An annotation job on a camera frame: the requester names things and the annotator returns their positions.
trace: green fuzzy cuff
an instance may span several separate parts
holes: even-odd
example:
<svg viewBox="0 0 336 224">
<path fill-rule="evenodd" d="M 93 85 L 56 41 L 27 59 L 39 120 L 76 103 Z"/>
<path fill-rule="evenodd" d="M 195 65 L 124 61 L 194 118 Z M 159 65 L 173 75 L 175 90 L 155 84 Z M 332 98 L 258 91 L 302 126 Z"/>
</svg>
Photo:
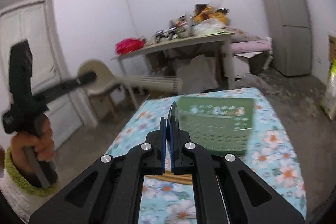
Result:
<svg viewBox="0 0 336 224">
<path fill-rule="evenodd" d="M 6 170 L 13 180 L 13 182 L 24 190 L 29 195 L 39 196 L 40 198 L 46 198 L 47 196 L 56 192 L 58 188 L 58 182 L 54 183 L 47 189 L 37 188 L 31 185 L 17 170 L 12 161 L 12 149 L 9 147 L 5 155 L 5 167 Z"/>
</svg>

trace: pink rolled fabric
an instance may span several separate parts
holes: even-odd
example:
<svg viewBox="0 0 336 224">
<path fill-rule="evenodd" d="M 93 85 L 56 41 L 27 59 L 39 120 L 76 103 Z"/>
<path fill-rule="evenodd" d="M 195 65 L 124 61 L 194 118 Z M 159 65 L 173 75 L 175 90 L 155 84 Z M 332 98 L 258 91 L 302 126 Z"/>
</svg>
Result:
<svg viewBox="0 0 336 224">
<path fill-rule="evenodd" d="M 255 40 L 238 42 L 231 44 L 232 53 L 244 53 L 244 52 L 265 52 L 272 49 L 272 43 L 267 40 Z"/>
</svg>

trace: red plastic bag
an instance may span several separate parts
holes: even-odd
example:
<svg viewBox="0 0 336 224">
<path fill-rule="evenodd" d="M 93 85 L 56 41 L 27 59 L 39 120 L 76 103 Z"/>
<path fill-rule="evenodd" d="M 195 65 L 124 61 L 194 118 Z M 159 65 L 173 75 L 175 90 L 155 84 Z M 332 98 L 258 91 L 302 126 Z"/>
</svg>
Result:
<svg viewBox="0 0 336 224">
<path fill-rule="evenodd" d="M 118 42 L 115 45 L 115 53 L 116 54 L 126 54 L 130 52 L 134 52 L 145 45 L 143 40 L 136 38 L 127 38 L 123 41 Z"/>
</svg>

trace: door frame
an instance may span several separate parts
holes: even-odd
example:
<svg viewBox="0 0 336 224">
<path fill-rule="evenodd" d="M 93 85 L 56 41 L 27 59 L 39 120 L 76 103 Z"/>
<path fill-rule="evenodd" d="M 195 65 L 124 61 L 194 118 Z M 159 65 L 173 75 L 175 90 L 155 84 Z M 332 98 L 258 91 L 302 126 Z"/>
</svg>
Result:
<svg viewBox="0 0 336 224">
<path fill-rule="evenodd" d="M 0 0 L 0 16 L 11 10 L 36 3 L 44 3 L 45 5 L 47 31 L 51 43 L 51 50 L 55 59 L 55 65 L 58 67 L 61 79 L 69 79 L 71 76 L 58 39 L 53 0 Z M 90 101 L 84 91 L 82 89 L 77 89 L 69 93 L 69 98 L 83 124 L 89 127 L 96 127 L 98 125 L 98 119 L 93 112 Z"/>
</svg>

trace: person's arm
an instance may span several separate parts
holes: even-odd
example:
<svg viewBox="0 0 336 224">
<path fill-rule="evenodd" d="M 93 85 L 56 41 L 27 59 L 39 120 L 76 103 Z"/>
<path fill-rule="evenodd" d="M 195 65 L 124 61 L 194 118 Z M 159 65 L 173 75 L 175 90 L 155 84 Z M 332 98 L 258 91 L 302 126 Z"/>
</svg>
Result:
<svg viewBox="0 0 336 224">
<path fill-rule="evenodd" d="M 34 147 L 40 161 L 52 161 L 55 155 L 53 131 L 49 119 L 43 124 L 43 137 L 38 139 L 26 132 L 18 132 L 11 141 L 5 155 L 4 177 L 0 179 L 0 190 L 16 214 L 25 222 L 31 214 L 56 192 L 57 183 L 48 189 L 34 186 L 35 172 L 23 151 L 26 146 Z"/>
</svg>

